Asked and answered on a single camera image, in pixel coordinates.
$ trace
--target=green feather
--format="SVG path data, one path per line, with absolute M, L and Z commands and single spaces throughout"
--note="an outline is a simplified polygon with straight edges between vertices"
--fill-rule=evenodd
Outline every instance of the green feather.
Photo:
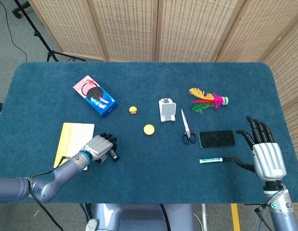
M 207 109 L 209 107 L 214 107 L 214 104 L 212 104 L 212 103 L 197 103 L 191 109 L 194 112 L 203 113 L 203 110 L 205 110 L 205 109 Z

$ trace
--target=yellow feather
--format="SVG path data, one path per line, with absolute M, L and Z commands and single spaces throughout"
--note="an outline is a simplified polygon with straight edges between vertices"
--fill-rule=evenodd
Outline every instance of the yellow feather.
M 189 93 L 204 100 L 214 100 L 214 97 L 211 93 L 207 93 L 205 96 L 205 91 L 200 90 L 199 88 L 191 88 Z

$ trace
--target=yellow notebook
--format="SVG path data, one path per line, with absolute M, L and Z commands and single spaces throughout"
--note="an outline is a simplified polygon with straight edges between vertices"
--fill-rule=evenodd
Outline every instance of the yellow notebook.
M 54 167 L 57 167 L 63 156 L 72 157 L 93 137 L 94 124 L 64 123 L 58 144 Z

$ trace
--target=black phone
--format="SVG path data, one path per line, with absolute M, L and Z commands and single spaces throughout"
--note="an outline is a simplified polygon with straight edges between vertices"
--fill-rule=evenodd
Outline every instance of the black phone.
M 201 148 L 235 146 L 234 133 L 227 131 L 207 131 L 198 133 Z

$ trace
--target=scissor handle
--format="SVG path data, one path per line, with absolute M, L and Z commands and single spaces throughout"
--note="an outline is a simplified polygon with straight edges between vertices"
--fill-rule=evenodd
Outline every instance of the scissor handle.
M 189 144 L 189 143 L 195 143 L 196 142 L 196 135 L 195 135 L 194 132 L 190 131 L 189 136 L 188 136 L 186 131 L 183 133 L 183 135 L 182 135 L 183 143 Z
M 191 143 L 195 143 L 196 142 L 196 135 L 195 135 L 195 133 L 194 132 L 192 132 L 192 131 L 190 131 L 189 132 L 189 135 L 190 135 L 190 141 L 191 141 Z
M 188 138 L 188 135 L 187 135 L 187 132 L 185 131 L 184 133 L 183 133 L 183 135 L 182 135 L 182 141 L 183 141 L 183 143 L 185 143 L 185 144 L 189 144 L 189 138 Z

